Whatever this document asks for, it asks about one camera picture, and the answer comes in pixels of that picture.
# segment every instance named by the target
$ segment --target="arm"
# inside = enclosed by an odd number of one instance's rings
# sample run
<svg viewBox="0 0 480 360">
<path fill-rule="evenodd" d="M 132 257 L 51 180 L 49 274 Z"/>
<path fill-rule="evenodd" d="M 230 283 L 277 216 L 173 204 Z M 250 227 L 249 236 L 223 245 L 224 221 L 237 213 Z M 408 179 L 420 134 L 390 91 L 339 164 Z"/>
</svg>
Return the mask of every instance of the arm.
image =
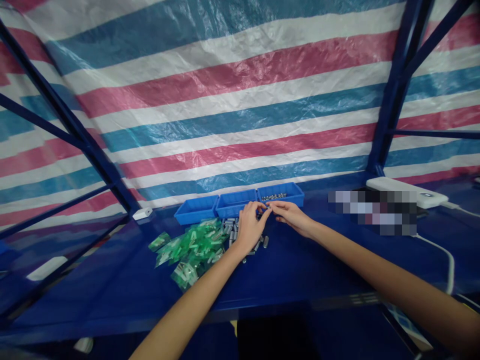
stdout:
<svg viewBox="0 0 480 360">
<path fill-rule="evenodd" d="M 301 235 L 319 243 L 355 270 L 455 354 L 478 355 L 480 316 L 453 297 L 305 215 L 295 204 L 268 203 Z"/>
<path fill-rule="evenodd" d="M 250 202 L 240 211 L 238 239 L 166 313 L 130 357 L 130 360 L 178 359 L 190 338 L 207 315 L 210 307 L 234 272 L 252 250 L 272 212 L 268 209 L 257 221 L 256 211 L 266 209 Z"/>
</svg>

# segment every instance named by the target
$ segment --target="pink stripe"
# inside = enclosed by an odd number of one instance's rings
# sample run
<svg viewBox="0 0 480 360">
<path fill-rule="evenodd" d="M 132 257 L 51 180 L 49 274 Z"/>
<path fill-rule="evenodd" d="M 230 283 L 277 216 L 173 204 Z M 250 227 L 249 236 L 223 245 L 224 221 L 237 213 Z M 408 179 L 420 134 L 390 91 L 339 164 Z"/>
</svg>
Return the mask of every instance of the pink stripe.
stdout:
<svg viewBox="0 0 480 360">
<path fill-rule="evenodd" d="M 20 13 L 26 13 L 39 7 L 47 1 L 48 0 L 7 0 L 7 3 L 12 5 Z"/>
<path fill-rule="evenodd" d="M 3 42 L 0 42 L 0 86 L 10 85 L 7 74 L 23 74 L 20 64 L 14 59 Z"/>
<path fill-rule="evenodd" d="M 440 21 L 431 21 L 425 32 L 423 42 L 428 39 Z M 445 52 L 480 44 L 480 14 L 463 16 L 450 29 L 446 36 L 436 46 L 434 51 Z"/>
<path fill-rule="evenodd" d="M 409 177 L 396 177 L 398 181 L 407 184 L 422 184 L 437 180 L 445 180 L 456 178 L 459 176 L 473 175 L 480 173 L 480 165 L 465 166 L 465 167 L 453 167 L 450 170 L 432 172 L 425 175 L 409 176 Z"/>
<path fill-rule="evenodd" d="M 133 85 L 103 87 L 77 98 L 90 118 L 173 104 L 390 61 L 396 38 L 396 31 L 333 38 Z"/>
<path fill-rule="evenodd" d="M 480 105 L 401 118 L 398 129 L 448 130 L 480 124 Z"/>
<path fill-rule="evenodd" d="M 227 161 L 286 154 L 307 149 L 326 149 L 372 141 L 376 124 L 347 126 L 274 140 L 219 146 L 170 156 L 121 164 L 128 178 L 187 170 Z"/>
<path fill-rule="evenodd" d="M 88 128 L 86 130 L 93 136 L 102 149 L 107 148 L 96 129 Z M 58 160 L 68 159 L 80 154 L 82 154 L 81 150 L 59 138 L 46 140 L 43 146 L 19 152 L 15 156 L 0 159 L 0 178 L 39 169 L 54 164 Z"/>
<path fill-rule="evenodd" d="M 54 216 L 70 216 L 78 213 L 98 212 L 114 204 L 118 204 L 117 198 L 113 195 L 111 191 L 108 191 L 105 193 L 101 193 L 95 197 L 92 197 L 88 200 L 85 200 L 62 212 L 59 212 Z M 27 210 L 0 214 L 0 226 L 21 223 L 22 221 L 31 219 L 37 215 L 40 215 L 60 205 L 61 205 L 60 203 L 57 203 L 57 204 L 27 209 Z"/>
<path fill-rule="evenodd" d="M 446 130 L 480 123 L 480 106 L 403 118 L 399 129 L 418 126 L 422 129 Z M 211 164 L 259 156 L 286 154 L 306 149 L 325 149 L 372 141 L 375 124 L 348 126 L 316 133 L 274 140 L 219 146 L 170 156 L 155 157 L 121 164 L 127 178 L 198 168 Z"/>
<path fill-rule="evenodd" d="M 18 41 L 23 51 L 30 60 L 44 61 L 51 64 L 47 53 L 44 51 L 40 39 L 30 31 L 9 27 L 8 31 Z M 7 74 L 23 74 L 24 71 L 15 58 L 10 54 L 9 50 L 0 42 L 0 86 L 10 84 Z"/>
</svg>

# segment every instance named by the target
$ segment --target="white power bank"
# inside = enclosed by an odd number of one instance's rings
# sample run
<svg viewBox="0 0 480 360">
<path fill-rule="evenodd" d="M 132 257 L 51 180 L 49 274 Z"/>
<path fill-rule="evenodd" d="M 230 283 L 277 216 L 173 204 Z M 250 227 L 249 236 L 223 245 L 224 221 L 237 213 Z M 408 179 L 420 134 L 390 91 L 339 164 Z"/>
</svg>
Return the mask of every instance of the white power bank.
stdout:
<svg viewBox="0 0 480 360">
<path fill-rule="evenodd" d="M 416 192 L 416 204 L 422 209 L 434 208 L 449 200 L 447 196 L 438 192 L 426 190 L 385 176 L 367 180 L 366 186 L 379 191 Z"/>
</svg>

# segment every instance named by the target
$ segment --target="workbench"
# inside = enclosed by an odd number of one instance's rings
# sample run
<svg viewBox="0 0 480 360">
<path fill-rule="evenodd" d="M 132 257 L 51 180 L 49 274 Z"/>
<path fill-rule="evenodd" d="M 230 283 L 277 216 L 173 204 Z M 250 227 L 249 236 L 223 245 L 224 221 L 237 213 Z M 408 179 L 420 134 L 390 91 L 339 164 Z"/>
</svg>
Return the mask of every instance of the workbench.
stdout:
<svg viewBox="0 0 480 360">
<path fill-rule="evenodd" d="M 368 173 L 357 172 L 299 183 L 305 193 L 303 211 L 444 290 L 448 259 L 443 251 L 410 236 L 379 236 L 351 222 L 347 215 L 329 211 L 329 191 L 357 189 L 368 178 Z M 480 189 L 474 188 L 469 177 L 422 187 L 480 213 Z M 177 208 L 157 209 L 148 219 L 129 221 L 2 331 L 0 341 L 32 344 L 150 330 L 182 296 L 170 278 L 176 264 L 154 268 L 156 254 L 147 247 L 163 231 L 172 237 L 184 232 L 173 217 Z M 429 215 L 418 222 L 420 235 L 453 254 L 455 291 L 462 294 L 480 290 L 479 230 L 478 218 L 443 207 L 430 209 Z M 307 308 L 347 308 L 354 306 L 351 296 L 374 292 L 348 266 L 288 225 L 277 223 L 273 216 L 265 233 L 270 237 L 268 248 L 261 247 L 238 266 L 206 322 Z"/>
</svg>

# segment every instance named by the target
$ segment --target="hand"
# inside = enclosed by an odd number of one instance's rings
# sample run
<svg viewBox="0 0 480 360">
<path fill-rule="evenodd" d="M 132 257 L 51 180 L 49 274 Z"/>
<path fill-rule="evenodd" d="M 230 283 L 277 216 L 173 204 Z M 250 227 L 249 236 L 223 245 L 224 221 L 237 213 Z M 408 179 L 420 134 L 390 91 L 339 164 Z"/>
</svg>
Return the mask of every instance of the hand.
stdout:
<svg viewBox="0 0 480 360">
<path fill-rule="evenodd" d="M 261 216 L 257 220 L 257 210 Z M 238 236 L 232 247 L 235 247 L 245 257 L 255 247 L 265 228 L 265 223 L 272 209 L 267 209 L 265 204 L 258 201 L 250 201 L 243 210 L 240 211 Z"/>
<path fill-rule="evenodd" d="M 286 201 L 270 201 L 266 204 L 274 214 L 280 215 L 276 217 L 278 222 L 288 224 L 303 237 L 312 239 L 311 229 L 315 221 L 305 215 L 297 205 Z"/>
</svg>

